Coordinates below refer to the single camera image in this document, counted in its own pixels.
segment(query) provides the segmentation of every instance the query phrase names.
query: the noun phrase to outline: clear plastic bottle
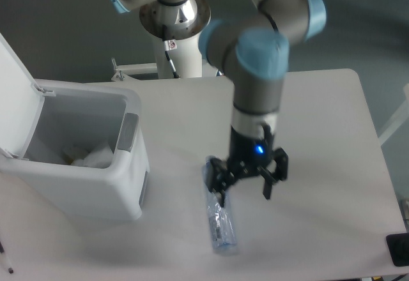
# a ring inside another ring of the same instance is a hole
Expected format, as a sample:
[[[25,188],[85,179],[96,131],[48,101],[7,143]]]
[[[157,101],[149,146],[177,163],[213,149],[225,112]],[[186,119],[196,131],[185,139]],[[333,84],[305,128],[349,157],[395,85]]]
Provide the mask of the clear plastic bottle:
[[[203,179],[206,178],[207,168],[209,167],[209,160],[211,158],[212,156],[208,157],[206,159],[206,165],[203,166]],[[215,251],[233,249],[237,242],[231,214],[229,193],[226,192],[224,207],[222,208],[217,201],[215,194],[209,192],[206,185],[204,185],[204,188],[204,192],[206,193],[207,215],[213,249]]]

